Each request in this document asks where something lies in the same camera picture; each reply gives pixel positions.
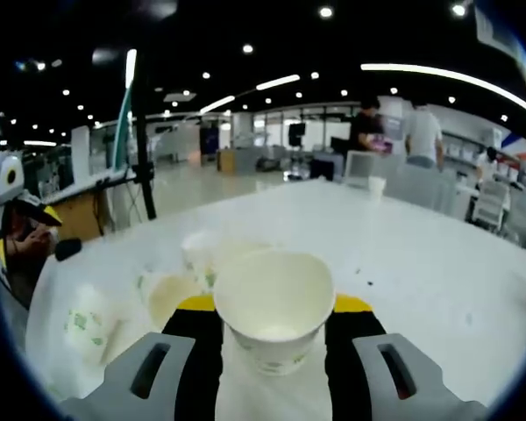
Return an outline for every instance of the desk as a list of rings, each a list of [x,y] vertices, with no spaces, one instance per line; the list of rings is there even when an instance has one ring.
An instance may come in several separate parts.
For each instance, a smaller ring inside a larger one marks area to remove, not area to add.
[[[429,355],[443,369],[445,385],[462,400],[491,404],[522,367],[526,251],[434,211],[389,197],[374,203],[367,191],[319,180],[134,225],[90,241],[60,263],[50,257],[29,313],[25,350],[30,367],[50,381],[52,365],[64,358],[61,315],[82,282],[129,303],[135,330],[125,346],[148,332],[151,326],[133,310],[138,275],[146,267],[181,273],[184,238],[223,226],[232,235],[325,261],[338,293],[370,303],[386,331],[401,333]],[[103,372],[67,376],[93,388]]]
[[[74,183],[45,197],[43,203],[52,205],[62,219],[60,239],[78,237],[88,241],[99,237],[98,223],[105,225],[110,220],[113,205],[107,195],[98,195],[98,190],[107,189],[110,184],[130,181],[134,177],[132,170],[127,168],[118,171],[108,169],[91,175],[85,182]]]

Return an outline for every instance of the black ceiling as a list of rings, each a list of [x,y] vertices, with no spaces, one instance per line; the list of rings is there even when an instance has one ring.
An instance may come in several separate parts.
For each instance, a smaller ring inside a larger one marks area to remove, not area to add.
[[[486,90],[427,75],[363,73],[363,62],[400,62],[459,71],[476,76],[526,99],[526,86],[512,59],[483,46],[470,13],[455,18],[452,1],[291,0],[254,3],[244,0],[181,0],[177,12],[162,20],[147,12],[166,0],[14,1],[0,6],[0,128],[3,137],[59,139],[78,125],[117,118],[124,94],[124,54],[130,47],[146,52],[147,112],[198,111],[256,84],[298,74],[299,82],[253,92],[224,109],[251,111],[329,101],[358,101],[365,93],[422,93],[432,103],[480,115],[526,137],[526,111]],[[526,46],[526,0],[495,0],[495,9]],[[320,19],[330,5],[335,14]],[[251,55],[242,53],[245,43]],[[102,48],[115,53],[94,64]],[[61,66],[51,63],[62,60]],[[27,62],[25,71],[15,62]],[[43,61],[38,71],[31,61]],[[320,78],[311,80],[311,72]],[[202,78],[209,72],[211,78]],[[154,89],[162,87],[163,92]],[[64,89],[70,90],[63,96]],[[188,89],[196,97],[174,109],[163,103],[168,92]],[[347,89],[347,97],[340,90]],[[295,97],[302,92],[303,98]],[[265,104],[271,97],[273,103]],[[77,105],[84,105],[83,111]],[[93,114],[92,121],[87,119]],[[509,115],[506,124],[501,114]],[[15,118],[16,124],[10,121]]]

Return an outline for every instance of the floor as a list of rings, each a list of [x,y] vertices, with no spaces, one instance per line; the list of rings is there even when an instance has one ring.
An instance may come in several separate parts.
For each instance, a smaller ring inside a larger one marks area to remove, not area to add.
[[[216,165],[200,167],[187,162],[156,165],[153,179],[153,200],[158,217],[193,209],[204,204],[248,195],[283,184],[282,173],[254,175],[224,175]],[[132,197],[126,191],[125,206],[130,212],[131,225],[147,220],[144,199],[139,186],[130,184]]]

